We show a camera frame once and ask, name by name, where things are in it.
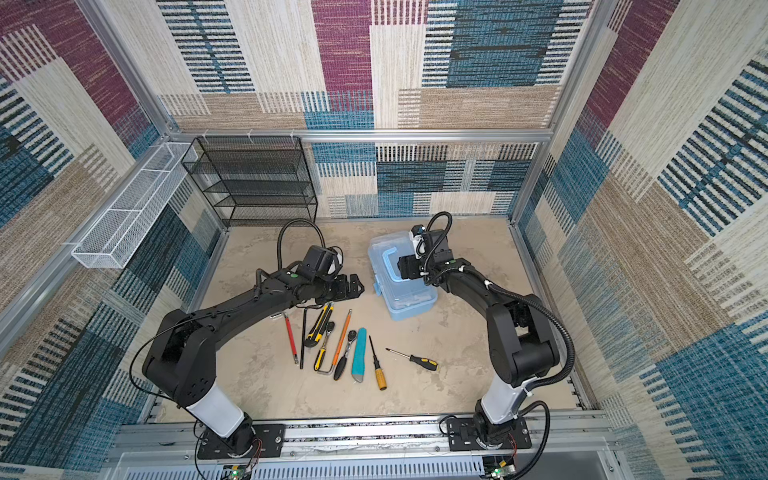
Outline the black hex key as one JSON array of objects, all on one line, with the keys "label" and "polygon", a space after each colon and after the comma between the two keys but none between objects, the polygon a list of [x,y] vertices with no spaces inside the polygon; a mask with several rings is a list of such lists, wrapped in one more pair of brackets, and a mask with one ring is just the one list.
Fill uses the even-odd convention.
[{"label": "black hex key", "polygon": [[303,370],[305,363],[305,340],[307,334],[307,308],[302,308],[302,331],[300,337],[300,356],[299,356],[299,368]]}]

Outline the orange pencil tool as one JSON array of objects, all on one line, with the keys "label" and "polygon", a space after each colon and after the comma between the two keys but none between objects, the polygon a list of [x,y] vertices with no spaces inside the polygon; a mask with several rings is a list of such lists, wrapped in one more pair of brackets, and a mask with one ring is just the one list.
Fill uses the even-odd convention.
[{"label": "orange pencil tool", "polygon": [[334,370],[335,370],[336,365],[337,365],[337,363],[339,361],[339,358],[340,358],[342,347],[344,346],[344,344],[346,342],[345,339],[347,337],[347,332],[349,330],[349,324],[350,324],[350,321],[351,321],[352,311],[353,311],[352,309],[349,309],[349,311],[347,313],[346,320],[345,320],[345,323],[344,323],[344,327],[343,327],[342,333],[341,333],[340,338],[339,338],[339,342],[338,342],[338,345],[337,345],[337,349],[336,349],[336,352],[335,352],[332,364],[331,364],[331,366],[329,367],[328,370],[323,370],[323,371],[326,371],[326,374],[322,374],[322,375],[329,375],[331,373],[334,373]]}]

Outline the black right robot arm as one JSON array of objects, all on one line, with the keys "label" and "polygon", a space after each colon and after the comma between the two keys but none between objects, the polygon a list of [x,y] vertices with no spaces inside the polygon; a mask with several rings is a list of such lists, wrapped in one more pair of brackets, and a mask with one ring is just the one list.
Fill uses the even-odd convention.
[{"label": "black right robot arm", "polygon": [[546,376],[560,362],[552,314],[536,296],[499,287],[464,259],[425,265],[422,258],[408,255],[398,259],[397,268],[402,278],[438,286],[484,317],[495,377],[476,404],[473,422],[480,442],[502,443],[519,427],[522,405],[533,391],[562,379]]}]

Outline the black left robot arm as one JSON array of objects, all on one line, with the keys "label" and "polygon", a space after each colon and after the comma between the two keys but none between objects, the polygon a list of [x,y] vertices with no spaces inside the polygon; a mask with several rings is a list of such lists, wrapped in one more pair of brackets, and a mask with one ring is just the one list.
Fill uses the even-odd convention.
[{"label": "black left robot arm", "polygon": [[262,274],[250,290],[216,306],[165,315],[142,373],[219,438],[250,438],[246,415],[216,383],[217,351],[256,323],[308,301],[356,299],[365,287],[356,274],[322,275],[295,262]]}]

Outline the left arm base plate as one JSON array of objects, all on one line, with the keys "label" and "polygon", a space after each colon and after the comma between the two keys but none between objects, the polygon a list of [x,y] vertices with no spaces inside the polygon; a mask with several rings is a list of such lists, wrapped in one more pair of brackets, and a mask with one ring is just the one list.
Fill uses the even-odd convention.
[{"label": "left arm base plate", "polygon": [[277,458],[280,456],[285,439],[285,424],[243,423],[229,437],[219,437],[206,429],[197,447],[197,460],[245,460]]}]

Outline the red hex key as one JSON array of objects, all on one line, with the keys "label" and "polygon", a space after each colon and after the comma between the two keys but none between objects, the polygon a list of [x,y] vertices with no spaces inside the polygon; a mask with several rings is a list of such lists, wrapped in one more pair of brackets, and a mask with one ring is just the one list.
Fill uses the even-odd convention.
[{"label": "red hex key", "polygon": [[273,321],[277,321],[278,319],[281,319],[286,327],[287,331],[287,338],[289,341],[289,346],[291,350],[291,355],[294,363],[296,365],[299,364],[299,356],[296,348],[296,342],[293,335],[293,329],[290,322],[290,319],[288,318],[287,314],[285,312],[276,313],[270,316],[270,319]]}]

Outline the light blue plastic tool box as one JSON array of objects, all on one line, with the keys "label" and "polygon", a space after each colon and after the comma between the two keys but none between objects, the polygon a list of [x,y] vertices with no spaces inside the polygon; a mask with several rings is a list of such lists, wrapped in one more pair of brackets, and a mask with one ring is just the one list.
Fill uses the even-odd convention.
[{"label": "light blue plastic tool box", "polygon": [[428,312],[438,299],[435,287],[403,279],[398,260],[414,253],[409,231],[391,233],[371,240],[368,256],[374,274],[374,290],[382,296],[391,318],[402,321]]}]

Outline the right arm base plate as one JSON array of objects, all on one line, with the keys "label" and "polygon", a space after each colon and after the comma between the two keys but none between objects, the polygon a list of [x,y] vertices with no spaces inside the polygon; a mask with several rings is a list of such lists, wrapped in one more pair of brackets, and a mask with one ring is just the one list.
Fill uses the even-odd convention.
[{"label": "right arm base plate", "polygon": [[485,424],[474,417],[447,415],[438,429],[448,438],[451,451],[529,449],[530,431],[522,417],[503,424]]}]

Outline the yellow handled wrench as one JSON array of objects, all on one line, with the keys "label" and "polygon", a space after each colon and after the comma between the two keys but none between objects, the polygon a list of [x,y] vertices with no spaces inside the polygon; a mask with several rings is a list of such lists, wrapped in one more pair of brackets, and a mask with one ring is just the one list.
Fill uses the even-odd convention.
[{"label": "yellow handled wrench", "polygon": [[335,328],[335,323],[333,321],[329,321],[327,323],[327,326],[326,326],[325,331],[324,331],[324,337],[323,337],[323,341],[322,341],[320,350],[317,353],[317,356],[316,356],[316,359],[315,359],[315,362],[314,362],[314,365],[313,365],[313,370],[315,372],[318,372],[318,373],[321,373],[321,374],[326,374],[326,371],[322,370],[322,365],[323,365],[323,362],[324,362],[324,359],[325,359],[325,356],[326,356],[326,352],[327,352],[327,344],[328,344],[328,341],[330,339],[331,333],[333,332],[334,328]]}]

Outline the wooden handled screwdriver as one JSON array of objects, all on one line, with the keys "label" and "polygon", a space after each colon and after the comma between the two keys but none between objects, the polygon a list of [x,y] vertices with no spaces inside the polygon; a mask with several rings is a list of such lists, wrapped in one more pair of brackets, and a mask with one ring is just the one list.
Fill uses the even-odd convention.
[{"label": "wooden handled screwdriver", "polygon": [[385,377],[384,371],[383,371],[383,369],[381,367],[381,364],[380,364],[380,361],[378,359],[378,356],[376,355],[374,344],[373,344],[373,339],[371,337],[368,337],[368,340],[369,340],[369,343],[370,343],[371,352],[372,352],[372,356],[373,356],[374,373],[375,373],[375,378],[376,378],[377,386],[378,386],[378,389],[380,391],[385,391],[387,389],[386,377]]}]

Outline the black yellow small screwdriver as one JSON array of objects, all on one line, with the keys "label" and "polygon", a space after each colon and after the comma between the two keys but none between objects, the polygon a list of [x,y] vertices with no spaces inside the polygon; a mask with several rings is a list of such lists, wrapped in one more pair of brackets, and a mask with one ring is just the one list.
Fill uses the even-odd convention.
[{"label": "black yellow small screwdriver", "polygon": [[435,360],[432,360],[430,358],[417,356],[413,354],[406,354],[394,349],[387,348],[387,351],[396,355],[399,355],[401,357],[404,357],[408,359],[411,363],[420,366],[421,368],[428,370],[428,371],[437,371],[439,368],[438,363]]}]

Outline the teal utility knife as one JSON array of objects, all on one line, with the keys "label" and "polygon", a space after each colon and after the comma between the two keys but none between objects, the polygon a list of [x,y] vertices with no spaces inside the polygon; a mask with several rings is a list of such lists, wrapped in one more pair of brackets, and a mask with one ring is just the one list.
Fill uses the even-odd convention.
[{"label": "teal utility knife", "polygon": [[367,330],[360,328],[357,333],[355,351],[351,367],[351,375],[355,382],[362,383],[365,375],[365,353],[367,343]]}]

